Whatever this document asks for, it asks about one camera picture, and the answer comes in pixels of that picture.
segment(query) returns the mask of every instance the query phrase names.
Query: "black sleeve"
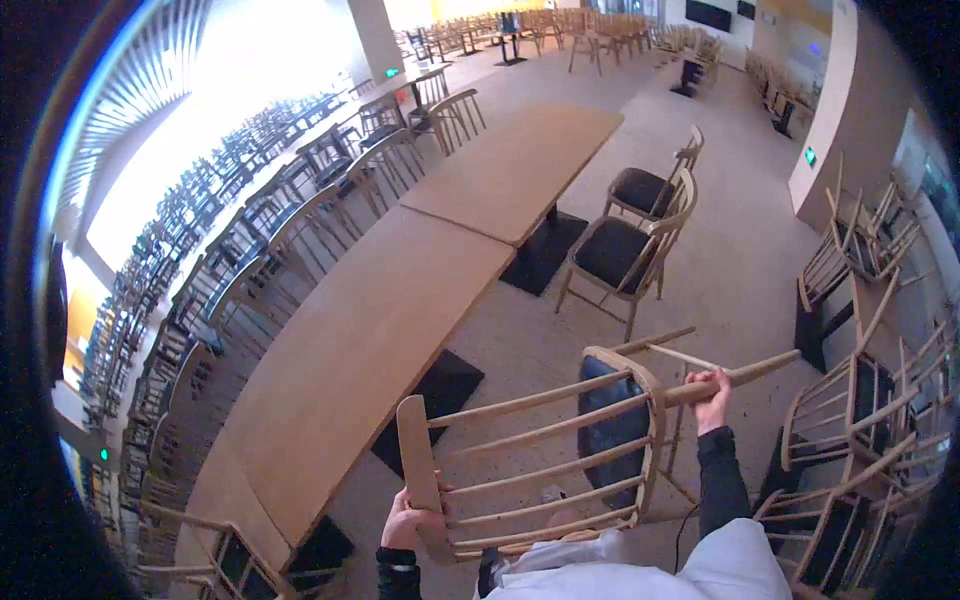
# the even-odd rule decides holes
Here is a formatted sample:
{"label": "black sleeve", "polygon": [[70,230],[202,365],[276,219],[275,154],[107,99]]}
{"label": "black sleeve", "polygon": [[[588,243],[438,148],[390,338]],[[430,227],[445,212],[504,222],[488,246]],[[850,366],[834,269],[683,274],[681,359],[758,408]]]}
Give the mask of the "black sleeve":
{"label": "black sleeve", "polygon": [[420,568],[413,550],[378,548],[376,569],[380,575],[378,600],[421,600]]}
{"label": "black sleeve", "polygon": [[735,518],[750,518],[747,487],[736,462],[733,430],[717,427],[697,438],[700,461],[700,539]]}

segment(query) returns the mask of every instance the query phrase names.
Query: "cable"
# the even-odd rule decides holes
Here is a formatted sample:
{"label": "cable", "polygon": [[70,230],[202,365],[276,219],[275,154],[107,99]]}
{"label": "cable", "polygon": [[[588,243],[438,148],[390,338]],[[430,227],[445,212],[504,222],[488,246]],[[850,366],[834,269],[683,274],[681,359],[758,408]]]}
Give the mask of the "cable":
{"label": "cable", "polygon": [[680,535],[684,532],[684,527],[686,526],[686,520],[693,516],[697,512],[697,509],[700,508],[700,502],[697,502],[693,505],[693,508],[690,509],[690,512],[686,514],[683,522],[680,524],[680,531],[677,532],[677,544],[675,546],[675,553],[673,555],[673,574],[676,575],[677,571],[680,569]]}

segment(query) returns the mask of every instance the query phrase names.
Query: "white shirt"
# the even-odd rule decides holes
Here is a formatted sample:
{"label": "white shirt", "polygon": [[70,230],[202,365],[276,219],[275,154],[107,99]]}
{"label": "white shirt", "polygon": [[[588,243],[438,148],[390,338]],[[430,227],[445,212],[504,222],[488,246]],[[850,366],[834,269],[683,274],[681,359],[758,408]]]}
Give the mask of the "white shirt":
{"label": "white shirt", "polygon": [[623,564],[624,536],[549,541],[498,570],[490,600],[790,600],[790,586],[770,551],[763,527],[734,519],[710,533],[671,575],[655,566]]}

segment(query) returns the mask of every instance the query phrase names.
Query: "person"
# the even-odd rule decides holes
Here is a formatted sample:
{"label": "person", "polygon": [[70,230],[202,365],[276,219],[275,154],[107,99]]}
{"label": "person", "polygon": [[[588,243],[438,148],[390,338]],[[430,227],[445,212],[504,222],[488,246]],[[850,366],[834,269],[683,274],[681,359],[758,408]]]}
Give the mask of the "person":
{"label": "person", "polygon": [[[751,519],[727,426],[731,384],[722,371],[691,373],[686,383],[715,381],[720,391],[693,406],[700,462],[700,541],[684,568],[671,575],[653,566],[626,564],[625,536],[606,531],[596,540],[539,542],[514,564],[485,574],[474,597],[491,600],[547,598],[671,598],[770,600],[791,598],[763,527]],[[417,529],[443,528],[444,517],[410,507],[406,489],[396,495],[377,550],[380,600],[420,600]]]}

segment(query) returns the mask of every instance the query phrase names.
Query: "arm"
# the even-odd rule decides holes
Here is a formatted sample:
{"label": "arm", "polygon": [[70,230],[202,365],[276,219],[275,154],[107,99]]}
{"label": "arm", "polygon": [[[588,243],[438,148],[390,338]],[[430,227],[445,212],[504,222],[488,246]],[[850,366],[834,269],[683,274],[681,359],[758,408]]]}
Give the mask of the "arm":
{"label": "arm", "polygon": [[736,462],[733,430],[727,426],[731,385],[723,371],[691,373],[686,382],[716,381],[720,392],[693,407],[697,417],[697,460],[700,462],[700,539],[735,518],[750,518],[747,487]]}
{"label": "arm", "polygon": [[[448,492],[452,488],[441,485]],[[410,495],[404,488],[394,496],[394,506],[383,526],[380,547],[376,551],[378,600],[421,600],[420,568],[417,566],[417,528],[446,528],[444,516],[432,511],[410,508]]]}

